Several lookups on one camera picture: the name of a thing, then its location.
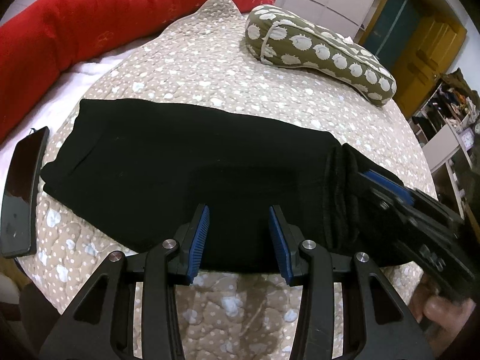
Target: folded black clothing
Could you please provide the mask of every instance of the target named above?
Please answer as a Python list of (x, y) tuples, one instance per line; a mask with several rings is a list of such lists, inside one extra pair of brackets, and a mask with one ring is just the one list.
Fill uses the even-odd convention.
[(342, 194), (349, 171), (370, 169), (402, 185), (325, 131), (190, 104), (83, 99), (41, 176), (45, 192), (137, 252), (172, 238), (206, 203), (201, 268), (277, 272), (272, 204), (332, 251), (368, 251), (358, 208)]

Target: yellow wooden door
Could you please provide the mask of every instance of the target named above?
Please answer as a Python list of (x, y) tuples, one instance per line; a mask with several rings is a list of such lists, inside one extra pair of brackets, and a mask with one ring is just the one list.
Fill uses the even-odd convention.
[(392, 69), (397, 81), (394, 100), (406, 119), (422, 105), (439, 73), (450, 67), (466, 33), (459, 23), (439, 13), (421, 19)]

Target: metal screw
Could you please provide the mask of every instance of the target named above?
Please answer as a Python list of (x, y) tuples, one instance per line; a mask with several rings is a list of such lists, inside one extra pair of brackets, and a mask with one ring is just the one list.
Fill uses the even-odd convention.
[(304, 242), (302, 242), (301, 245), (305, 249), (309, 249), (309, 250), (315, 249), (317, 247), (317, 244), (315, 243), (315, 241), (312, 241), (311, 239), (304, 240)]
[(174, 239), (166, 239), (165, 241), (162, 242), (162, 246), (165, 249), (173, 249), (174, 247), (177, 246), (177, 242)]
[(113, 263), (121, 260), (123, 257), (123, 253), (120, 250), (113, 251), (109, 254), (109, 260)]
[(361, 263), (366, 263), (370, 259), (368, 254), (363, 251), (359, 251), (355, 256), (357, 257), (357, 260)]

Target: rolled red quilt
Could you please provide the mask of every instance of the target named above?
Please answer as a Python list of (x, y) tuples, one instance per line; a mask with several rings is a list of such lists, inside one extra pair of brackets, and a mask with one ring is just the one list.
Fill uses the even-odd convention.
[[(0, 27), (0, 142), (60, 73), (161, 29), (207, 0), (37, 0)], [(275, 0), (233, 0), (241, 12)]]

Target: black phone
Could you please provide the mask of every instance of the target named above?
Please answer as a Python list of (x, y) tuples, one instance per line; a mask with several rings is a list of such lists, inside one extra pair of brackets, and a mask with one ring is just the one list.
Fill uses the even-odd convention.
[(0, 217), (0, 254), (5, 258), (37, 252), (38, 178), (49, 133), (48, 127), (34, 130), (17, 143), (13, 152)]

